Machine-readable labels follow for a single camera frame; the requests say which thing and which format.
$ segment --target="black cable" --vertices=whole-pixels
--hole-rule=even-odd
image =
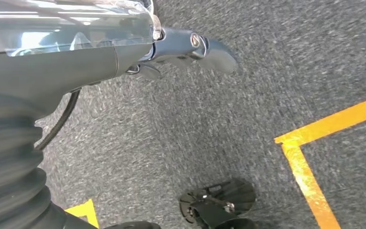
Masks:
[[[76,102],[78,101],[79,93],[81,91],[77,90],[71,93],[71,97],[68,101],[67,107],[65,108],[64,112],[62,113],[60,119],[58,120],[57,124],[50,130],[50,132],[45,136],[45,138],[35,147],[38,150],[43,150],[47,145],[55,138],[58,132],[62,129],[64,124],[67,122],[68,118],[70,117],[72,111],[75,108]]]

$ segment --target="gray plastic housing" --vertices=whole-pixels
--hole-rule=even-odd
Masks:
[[[77,88],[122,75],[152,44],[10,56],[0,52],[0,229],[93,229],[51,202],[35,121]]]

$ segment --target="yellow tape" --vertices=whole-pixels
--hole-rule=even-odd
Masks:
[[[293,175],[322,229],[339,229],[336,220],[300,146],[366,121],[366,101],[275,138],[287,158]]]
[[[276,143],[296,141],[299,146],[366,121],[366,101],[275,138]]]
[[[320,228],[340,229],[336,217],[330,209],[301,148],[291,142],[286,142],[281,147]]]
[[[72,208],[69,208],[65,210],[66,212],[76,216],[76,217],[86,217],[88,219],[88,222],[95,226],[96,228],[99,228],[99,223],[97,221],[96,212],[93,206],[92,199],[89,199],[86,203],[74,206]]]

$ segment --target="metal screw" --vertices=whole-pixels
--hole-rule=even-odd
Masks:
[[[200,37],[198,36],[197,33],[192,33],[190,41],[193,47],[197,48],[198,46],[200,46]]]

